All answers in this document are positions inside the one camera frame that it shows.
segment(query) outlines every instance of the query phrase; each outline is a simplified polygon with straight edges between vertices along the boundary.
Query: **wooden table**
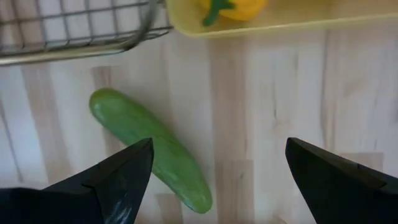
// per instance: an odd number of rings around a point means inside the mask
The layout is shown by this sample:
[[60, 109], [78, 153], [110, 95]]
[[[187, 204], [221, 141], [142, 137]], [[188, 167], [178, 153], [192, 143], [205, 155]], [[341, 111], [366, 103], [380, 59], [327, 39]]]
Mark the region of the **wooden table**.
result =
[[315, 223], [287, 166], [295, 136], [398, 177], [398, 26], [233, 39], [176, 32], [121, 55], [0, 68], [1, 187], [45, 187], [124, 146], [90, 115], [111, 86], [197, 159], [213, 208], [151, 177], [137, 223]]

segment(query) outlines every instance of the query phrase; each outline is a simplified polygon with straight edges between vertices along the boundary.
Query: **green cucumber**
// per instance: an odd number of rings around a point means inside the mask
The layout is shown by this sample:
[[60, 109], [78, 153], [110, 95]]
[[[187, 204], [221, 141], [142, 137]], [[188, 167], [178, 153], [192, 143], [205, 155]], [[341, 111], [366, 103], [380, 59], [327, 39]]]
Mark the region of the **green cucumber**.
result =
[[152, 138], [155, 151], [152, 172], [194, 212], [205, 213], [211, 208], [211, 192], [198, 164], [147, 109], [114, 89], [103, 88], [91, 95], [90, 110], [127, 146]]

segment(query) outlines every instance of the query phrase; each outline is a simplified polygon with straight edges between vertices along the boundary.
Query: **yellow tray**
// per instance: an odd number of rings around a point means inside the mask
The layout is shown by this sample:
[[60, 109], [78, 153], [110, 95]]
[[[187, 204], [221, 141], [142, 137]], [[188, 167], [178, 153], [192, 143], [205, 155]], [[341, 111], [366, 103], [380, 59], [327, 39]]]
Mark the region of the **yellow tray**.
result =
[[220, 16], [210, 27], [198, 0], [166, 0], [172, 25], [192, 37], [220, 37], [252, 31], [330, 26], [375, 19], [398, 18], [398, 0], [270, 0], [252, 21], [237, 22]]

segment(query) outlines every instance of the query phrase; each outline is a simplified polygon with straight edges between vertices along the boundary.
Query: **bell pepper stem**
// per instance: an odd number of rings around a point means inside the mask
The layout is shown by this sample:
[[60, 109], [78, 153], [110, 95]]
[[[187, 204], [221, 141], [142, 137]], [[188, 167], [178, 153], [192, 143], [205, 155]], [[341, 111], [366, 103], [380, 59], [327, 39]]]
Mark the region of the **bell pepper stem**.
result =
[[218, 13], [222, 9], [233, 9], [234, 4], [230, 3], [229, 0], [210, 0], [210, 10], [207, 17], [203, 20], [204, 26], [212, 25], [218, 18]]

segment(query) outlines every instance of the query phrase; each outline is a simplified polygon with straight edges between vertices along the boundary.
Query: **wire rack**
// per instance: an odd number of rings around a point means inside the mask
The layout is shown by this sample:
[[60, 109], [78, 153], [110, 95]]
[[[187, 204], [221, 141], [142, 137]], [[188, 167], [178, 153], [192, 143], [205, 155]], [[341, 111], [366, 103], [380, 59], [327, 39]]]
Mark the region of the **wire rack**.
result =
[[159, 0], [0, 0], [0, 65], [115, 54], [171, 28]]

